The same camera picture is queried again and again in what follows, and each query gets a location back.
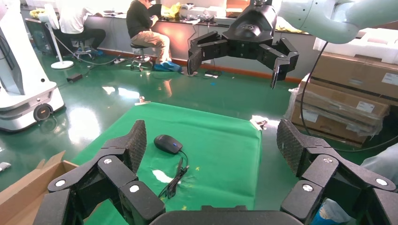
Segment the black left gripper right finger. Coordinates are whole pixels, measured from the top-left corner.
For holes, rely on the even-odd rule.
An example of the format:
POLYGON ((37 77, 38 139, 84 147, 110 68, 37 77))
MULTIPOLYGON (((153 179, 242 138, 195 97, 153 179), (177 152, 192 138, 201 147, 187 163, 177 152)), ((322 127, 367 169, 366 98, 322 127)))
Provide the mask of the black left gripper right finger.
POLYGON ((281 211, 308 225, 328 198, 360 225, 397 224, 398 190, 391 180, 344 159, 325 140, 301 133, 286 119, 278 125, 276 142, 299 178, 281 211))

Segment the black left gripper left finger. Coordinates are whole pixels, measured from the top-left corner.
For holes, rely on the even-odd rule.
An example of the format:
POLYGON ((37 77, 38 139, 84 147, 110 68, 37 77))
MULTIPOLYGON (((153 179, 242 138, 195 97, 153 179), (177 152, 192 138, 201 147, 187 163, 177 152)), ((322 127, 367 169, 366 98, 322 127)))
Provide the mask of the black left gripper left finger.
POLYGON ((146 146, 145 122, 137 120, 128 134, 109 139, 91 160, 48 184, 34 224, 82 225, 105 200, 130 225, 152 223, 166 207, 137 176, 146 146))

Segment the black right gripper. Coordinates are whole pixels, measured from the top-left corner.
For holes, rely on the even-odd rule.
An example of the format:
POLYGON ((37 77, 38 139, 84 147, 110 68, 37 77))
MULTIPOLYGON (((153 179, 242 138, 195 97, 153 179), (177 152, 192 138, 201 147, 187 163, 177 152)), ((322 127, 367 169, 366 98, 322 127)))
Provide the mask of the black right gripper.
POLYGON ((276 21, 272 1, 256 0, 243 10, 227 31, 222 34, 212 31, 191 40, 188 75, 193 75, 206 60, 225 56, 257 59, 272 69, 270 87, 273 89, 295 69, 299 58, 299 52, 286 38, 282 37, 272 45, 276 21))

